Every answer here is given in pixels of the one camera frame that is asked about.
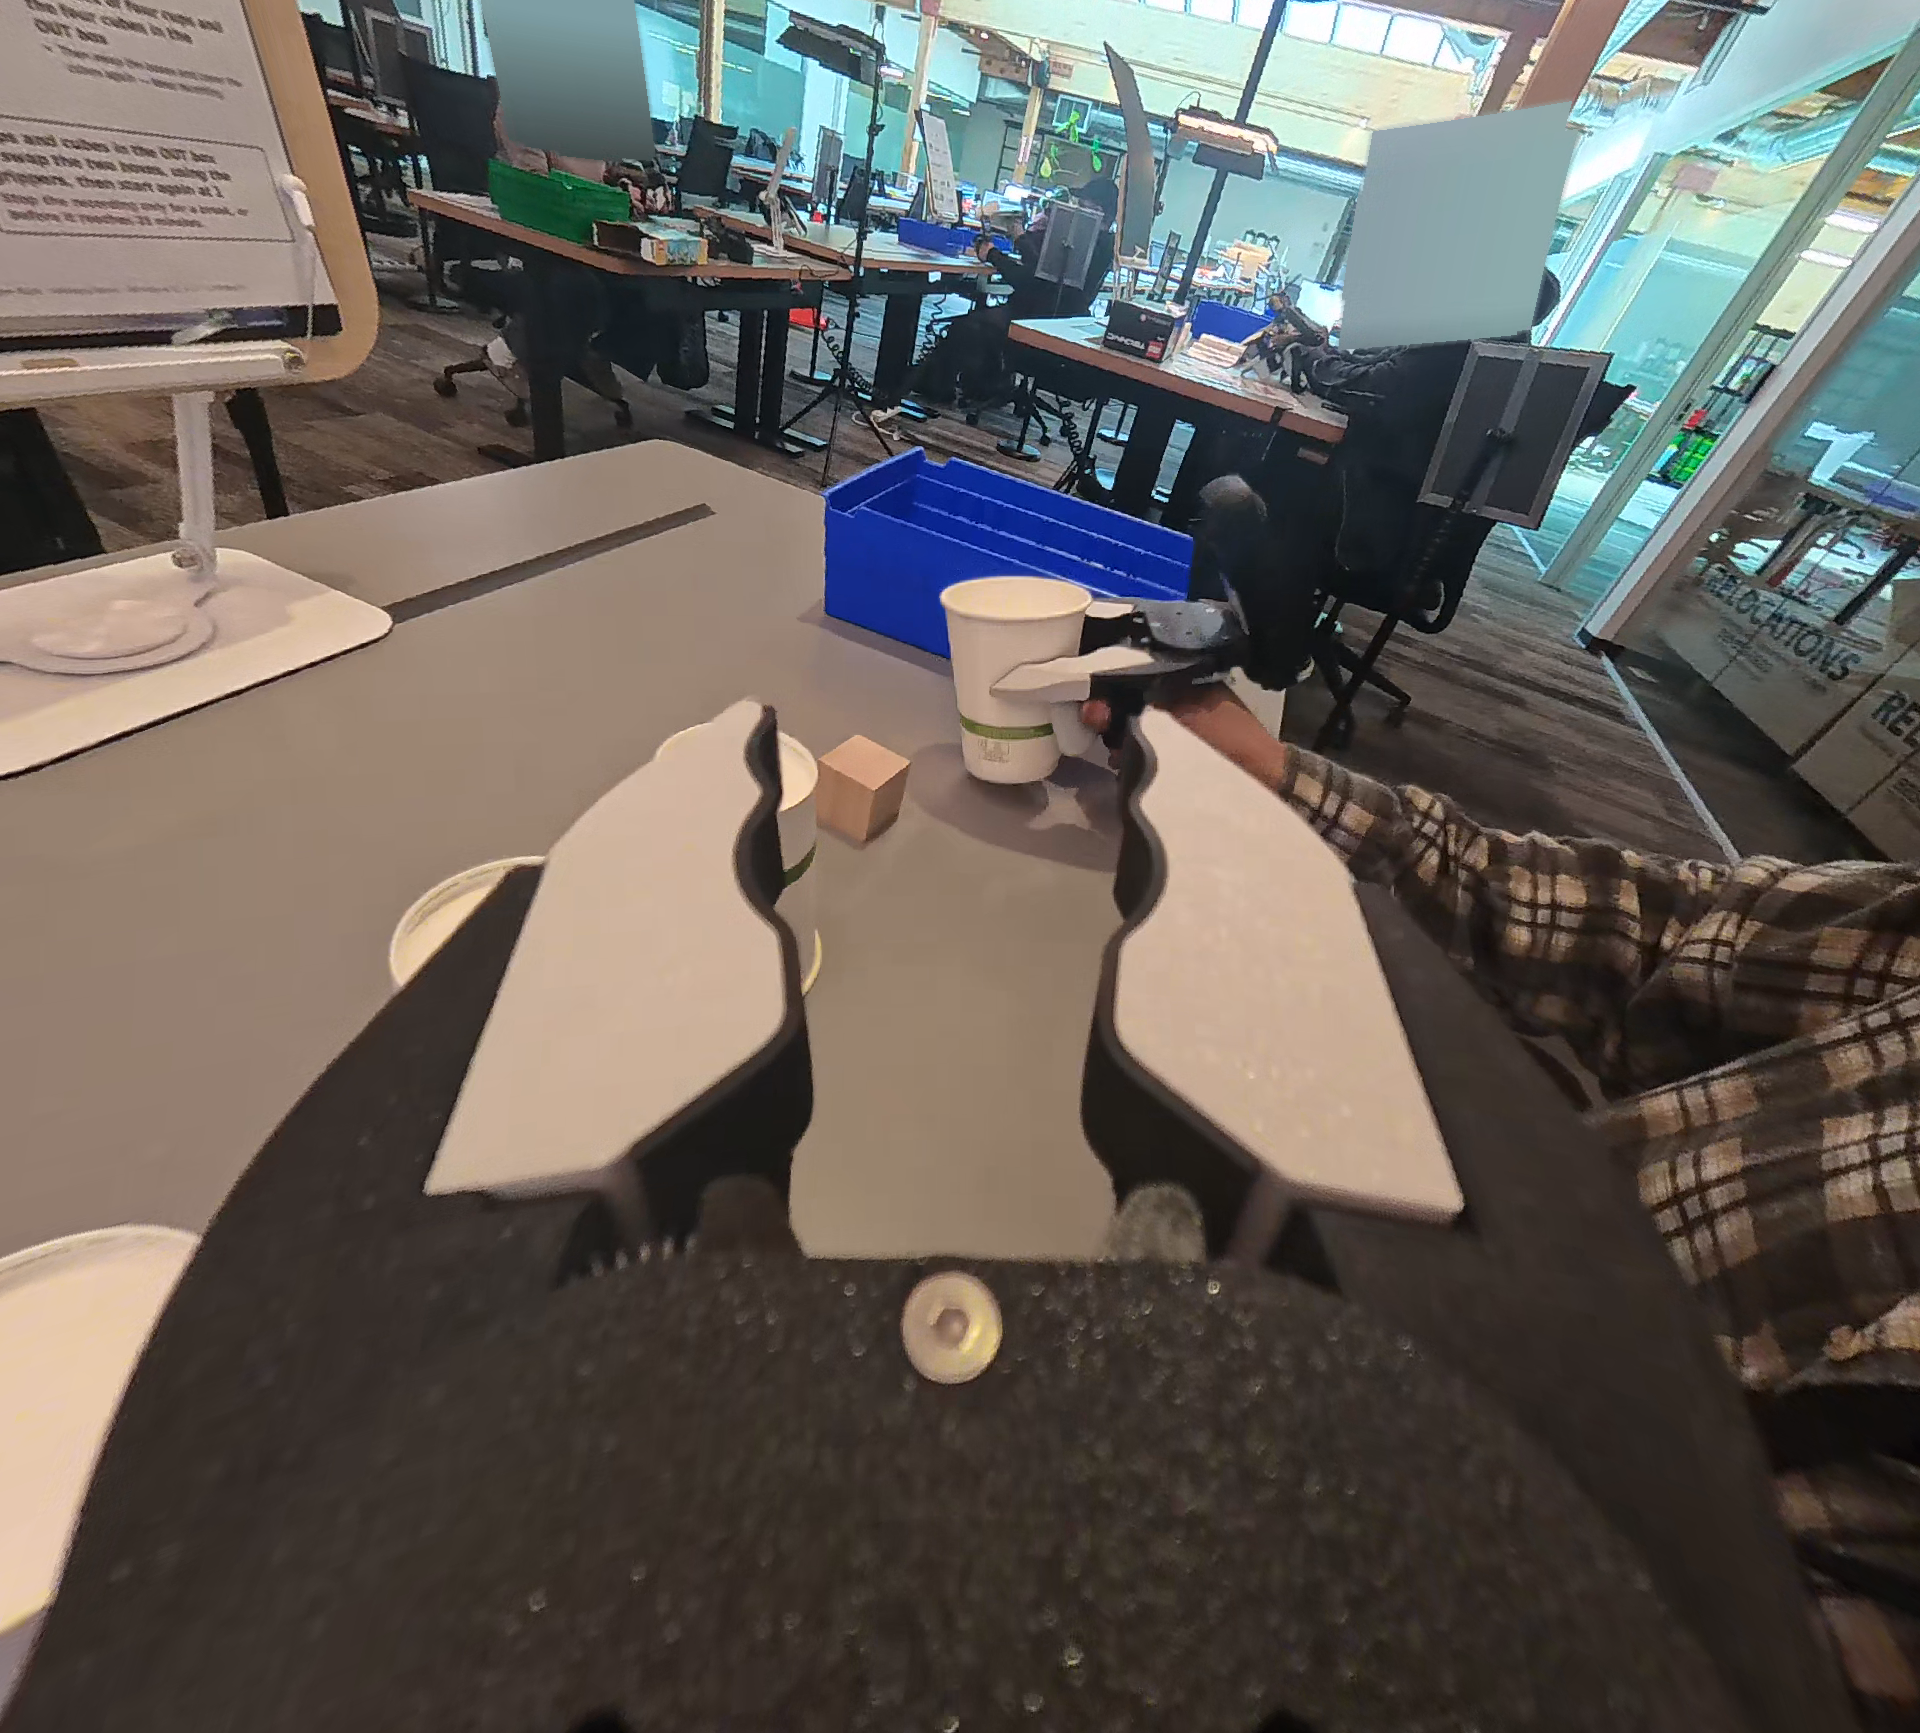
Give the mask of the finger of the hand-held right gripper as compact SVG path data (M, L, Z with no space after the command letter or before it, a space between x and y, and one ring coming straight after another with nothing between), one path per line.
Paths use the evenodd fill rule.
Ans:
M1097 683L1144 683L1159 675L1161 657L1153 650L1102 647L1079 657L1016 664L997 678L991 693L1003 702L1087 702L1097 696Z

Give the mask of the wooden cube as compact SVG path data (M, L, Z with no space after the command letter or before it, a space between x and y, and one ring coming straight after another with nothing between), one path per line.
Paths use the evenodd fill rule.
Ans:
M911 761L882 743L853 734L819 757L819 826L855 847L870 844L899 818Z

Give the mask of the black tripod stand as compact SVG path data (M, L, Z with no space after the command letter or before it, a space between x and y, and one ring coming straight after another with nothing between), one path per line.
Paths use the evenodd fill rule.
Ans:
M791 26L781 35L781 44L796 50L802 58L812 64L823 66L825 70L834 72L837 77L853 82L855 87L869 90L869 125L864 137L863 157L859 160L856 172L867 186L867 192L873 192L877 182L877 159L879 159L879 141L882 132L882 102L884 102L884 64L886 50L884 43L873 35L856 32L849 26L826 24L814 21L812 17L795 15L789 23ZM873 412L873 386L869 381L859 377L853 362L855 336L861 317L861 300L867 288L867 253L869 253L869 221L870 221L870 197L863 199L853 221L853 254L849 260L834 259L844 267L844 326L841 334L841 351L832 360L832 377L828 385L814 393L810 401L799 407L787 420L781 422L776 434L776 448L800 457L810 450L821 453L821 482L826 487L832 480L834 473L834 455L838 442L838 427L846 412L853 412L863 424L869 427L870 434L877 439L877 444L882 453L888 450L888 441L882 429L874 420ZM826 433L821 437L821 442L814 444L812 439L802 434L805 422L825 405L831 405L831 419Z

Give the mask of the green plastic crate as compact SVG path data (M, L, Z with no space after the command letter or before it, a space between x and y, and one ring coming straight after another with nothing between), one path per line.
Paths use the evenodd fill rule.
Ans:
M624 185L528 170L498 157L489 163L489 197L502 221L579 247L597 245L600 225L626 226L634 219Z

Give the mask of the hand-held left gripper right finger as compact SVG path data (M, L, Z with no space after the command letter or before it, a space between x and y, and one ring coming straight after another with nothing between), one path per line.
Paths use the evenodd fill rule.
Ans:
M1345 861L1166 711L1121 751L1080 1093L1116 1211L1151 1192L1257 1261L1315 1207L1453 1228L1463 1180Z

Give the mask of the printed cardboard box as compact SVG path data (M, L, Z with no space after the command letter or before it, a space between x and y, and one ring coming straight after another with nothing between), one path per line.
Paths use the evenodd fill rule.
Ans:
M1868 591L1824 548L1782 587L1704 559L1660 603L1655 634L1881 855L1916 861L1916 565Z

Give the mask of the blue plastic bin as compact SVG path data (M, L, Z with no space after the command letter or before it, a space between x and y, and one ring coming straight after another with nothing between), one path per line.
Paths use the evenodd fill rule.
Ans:
M1183 531L920 448L825 492L826 616L940 658L950 584L1032 574L1099 601L1181 601L1193 555Z

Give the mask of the printed instruction sheet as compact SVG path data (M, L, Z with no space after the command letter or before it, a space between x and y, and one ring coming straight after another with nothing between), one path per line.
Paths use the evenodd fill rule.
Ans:
M243 0L2 0L6 333L310 288L253 36Z

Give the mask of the white document stand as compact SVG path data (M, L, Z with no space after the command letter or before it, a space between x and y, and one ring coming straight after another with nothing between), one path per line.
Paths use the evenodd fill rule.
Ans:
M378 300L298 0L243 0L287 148L308 290L294 305L13 334L4 412L98 396L173 409L178 531L158 552L4 584L4 777L53 764L380 640L387 612L220 546L215 407L346 377Z

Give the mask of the person's right hand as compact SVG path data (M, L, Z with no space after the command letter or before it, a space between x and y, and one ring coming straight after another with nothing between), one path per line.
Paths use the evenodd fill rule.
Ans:
M1179 688L1159 698L1154 709L1169 712L1261 786L1277 790L1285 783L1290 749L1229 687Z

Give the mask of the wooden office desk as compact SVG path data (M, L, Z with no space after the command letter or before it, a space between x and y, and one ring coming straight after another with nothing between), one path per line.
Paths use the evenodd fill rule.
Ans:
M738 351L729 409L692 409L688 415L719 424L735 439L789 459L828 455L832 442L795 429L785 412L789 399L789 336L796 310L819 308L832 287L853 283L853 273L825 259L757 248L747 260L709 259L696 264L657 264L632 248L604 248L559 235L539 232L505 219L478 194L413 189L410 206L437 226L482 235L522 267L522 310L528 381L526 412L534 460L565 455L565 346L562 268L593 273L612 285L632 285L651 297L667 297L692 314L738 317Z

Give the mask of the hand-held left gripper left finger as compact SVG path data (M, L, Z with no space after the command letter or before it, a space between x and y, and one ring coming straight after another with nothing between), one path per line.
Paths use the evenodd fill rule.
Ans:
M453 1105L422 1180L430 1198L597 1201L634 1249L692 1241L710 1218L793 1231L812 1118L796 939L778 913L774 709L737 701L686 728L502 881L422 978L478 964L475 1038L453 1043ZM662 1001L634 967L664 875L680 773L726 818L733 879Z

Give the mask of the black office chair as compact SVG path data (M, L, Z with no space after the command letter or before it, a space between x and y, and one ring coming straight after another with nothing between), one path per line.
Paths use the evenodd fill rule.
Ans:
M1629 393L1603 352L1488 341L1467 352L1418 477L1393 479L1368 507L1380 533L1362 552L1338 548L1323 577L1309 652L1330 698L1321 751L1352 743L1366 691L1389 701L1390 720L1407 716L1412 694L1380 664L1389 644L1448 630L1492 531L1542 525L1573 450Z

